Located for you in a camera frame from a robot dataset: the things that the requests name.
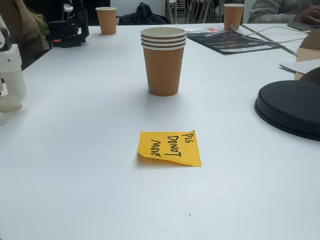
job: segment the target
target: cup rim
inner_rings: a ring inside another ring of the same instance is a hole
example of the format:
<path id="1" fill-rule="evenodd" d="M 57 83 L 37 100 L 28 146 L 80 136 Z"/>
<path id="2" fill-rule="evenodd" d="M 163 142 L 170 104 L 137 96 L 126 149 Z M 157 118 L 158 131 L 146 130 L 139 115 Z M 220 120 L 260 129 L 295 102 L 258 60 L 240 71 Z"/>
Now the cup rim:
<path id="1" fill-rule="evenodd" d="M 159 48 L 159 47 L 151 47 L 151 46 L 146 46 L 143 43 L 141 43 L 141 46 L 145 49 L 150 49 L 150 50 L 156 50 L 156 51 L 168 51 L 168 50 L 177 50 L 177 49 L 182 49 L 186 46 L 186 44 L 183 44 L 181 46 L 176 46 L 176 47 L 164 47 L 164 48 Z"/>
<path id="2" fill-rule="evenodd" d="M 102 6 L 102 7 L 96 7 L 95 10 L 97 10 L 97 11 L 112 11 L 112 10 L 117 10 L 117 8 L 114 6 Z"/>
<path id="3" fill-rule="evenodd" d="M 159 34 L 157 32 L 157 29 L 158 30 L 161 29 L 162 32 L 164 33 Z M 174 38 L 174 37 L 185 35 L 187 31 L 177 27 L 160 26 L 160 27 L 149 27 L 149 28 L 143 29 L 140 31 L 140 33 L 146 37 L 152 37 L 152 38 Z"/>
<path id="4" fill-rule="evenodd" d="M 180 41 L 180 42 L 175 42 L 175 43 L 152 43 L 152 42 L 147 42 L 147 41 L 143 41 L 141 40 L 141 42 L 143 44 L 146 44 L 146 45 L 151 45 L 151 46 L 158 46 L 158 47 L 165 47 L 165 46 L 178 46 L 178 45 L 181 45 L 181 44 L 185 44 L 187 42 L 187 39 L 185 39 L 184 41 Z"/>
<path id="5" fill-rule="evenodd" d="M 165 42 L 177 42 L 177 41 L 184 40 L 186 38 L 187 38 L 187 36 L 184 36 L 184 37 L 181 37 L 181 38 L 172 38 L 172 39 L 155 39 L 155 38 L 144 37 L 141 34 L 141 39 L 147 40 L 147 41 L 151 41 L 151 42 L 163 42 L 163 43 L 165 43 Z"/>
<path id="6" fill-rule="evenodd" d="M 245 5 L 241 4 L 241 3 L 227 3 L 225 5 L 223 5 L 224 7 L 234 7 L 234 8 L 242 8 Z"/>

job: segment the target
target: brown paper cup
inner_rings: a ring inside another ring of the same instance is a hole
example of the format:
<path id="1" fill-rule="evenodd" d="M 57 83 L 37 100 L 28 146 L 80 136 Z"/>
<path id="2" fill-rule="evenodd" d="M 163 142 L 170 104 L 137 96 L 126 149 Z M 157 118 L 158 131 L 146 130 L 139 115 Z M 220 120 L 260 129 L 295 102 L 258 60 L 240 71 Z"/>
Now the brown paper cup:
<path id="1" fill-rule="evenodd" d="M 184 46 L 185 44 L 172 48 L 143 46 L 148 87 L 152 95 L 167 97 L 178 92 Z"/>
<path id="2" fill-rule="evenodd" d="M 241 18 L 244 13 L 244 4 L 225 4 L 224 5 L 224 30 L 239 30 Z"/>
<path id="3" fill-rule="evenodd" d="M 175 43 L 181 43 L 185 41 L 186 37 L 169 40 L 169 39 L 150 39 L 150 38 L 141 36 L 141 40 L 147 43 L 152 43 L 152 44 L 175 44 Z"/>
<path id="4" fill-rule="evenodd" d="M 141 40 L 142 46 L 147 46 L 147 47 L 153 47 L 153 48 L 175 48 L 175 47 L 180 47 L 184 45 L 187 40 L 184 40 L 183 42 L 176 42 L 176 43 L 151 43 L 151 42 L 146 42 L 144 40 Z"/>
<path id="5" fill-rule="evenodd" d="M 96 13 L 99 19 L 101 33 L 103 35 L 116 34 L 116 7 L 97 7 Z"/>
<path id="6" fill-rule="evenodd" d="M 187 31 L 177 27 L 149 27 L 141 31 L 141 35 L 149 39 L 177 39 L 186 35 Z"/>
<path id="7" fill-rule="evenodd" d="M 159 36 L 145 36 L 145 35 L 141 35 L 141 37 L 144 37 L 144 38 L 148 38 L 148 39 L 154 39 L 154 40 L 175 40 L 175 39 L 180 39 L 180 38 L 183 38 L 185 37 L 186 35 L 182 35 L 182 36 L 176 36 L 176 37 L 159 37 Z"/>

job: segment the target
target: stacked paper cups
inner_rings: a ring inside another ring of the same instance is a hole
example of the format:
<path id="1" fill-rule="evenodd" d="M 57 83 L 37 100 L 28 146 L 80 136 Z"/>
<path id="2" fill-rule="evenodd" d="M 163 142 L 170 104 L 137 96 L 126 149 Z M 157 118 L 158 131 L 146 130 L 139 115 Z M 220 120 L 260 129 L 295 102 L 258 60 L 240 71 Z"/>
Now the stacked paper cups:
<path id="1" fill-rule="evenodd" d="M 187 38 L 184 29 L 151 27 L 141 31 L 149 92 L 172 96 L 178 92 Z"/>

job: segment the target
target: sticky note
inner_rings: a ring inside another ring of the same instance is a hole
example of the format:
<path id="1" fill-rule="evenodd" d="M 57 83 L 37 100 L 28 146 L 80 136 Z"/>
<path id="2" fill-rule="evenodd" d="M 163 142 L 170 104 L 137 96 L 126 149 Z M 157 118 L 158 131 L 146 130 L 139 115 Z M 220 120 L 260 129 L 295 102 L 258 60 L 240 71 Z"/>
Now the sticky note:
<path id="1" fill-rule="evenodd" d="M 138 153 L 146 158 L 202 167 L 196 132 L 141 131 Z"/>

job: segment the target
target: white table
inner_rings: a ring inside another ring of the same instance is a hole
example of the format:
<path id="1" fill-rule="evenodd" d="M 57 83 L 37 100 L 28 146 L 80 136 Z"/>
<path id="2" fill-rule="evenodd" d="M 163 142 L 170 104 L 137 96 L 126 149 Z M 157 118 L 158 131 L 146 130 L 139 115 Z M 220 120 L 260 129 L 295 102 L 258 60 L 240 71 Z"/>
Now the white table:
<path id="1" fill-rule="evenodd" d="M 267 28 L 271 28 L 271 27 L 285 27 L 285 28 L 291 29 L 291 27 L 287 26 L 287 24 L 285 23 L 244 24 L 244 25 L 255 32 L 258 32 Z M 272 29 L 263 31 L 260 34 L 275 42 L 284 42 L 289 40 L 302 39 L 302 40 L 297 40 L 293 42 L 281 43 L 282 46 L 293 51 L 294 53 L 297 53 L 298 48 L 303 42 L 303 39 L 306 38 L 308 34 L 304 32 L 291 31 L 289 29 L 272 28 Z"/>
<path id="2" fill-rule="evenodd" d="M 188 40 L 179 93 L 156 97 L 143 28 L 92 27 L 82 47 L 55 48 L 24 71 L 24 107 L 0 127 L 0 238 L 317 239 L 319 143 L 254 110 L 261 87 L 294 79 L 279 63 L 295 57 L 224 56 Z M 137 162 L 141 130 L 194 129 L 203 167 Z"/>

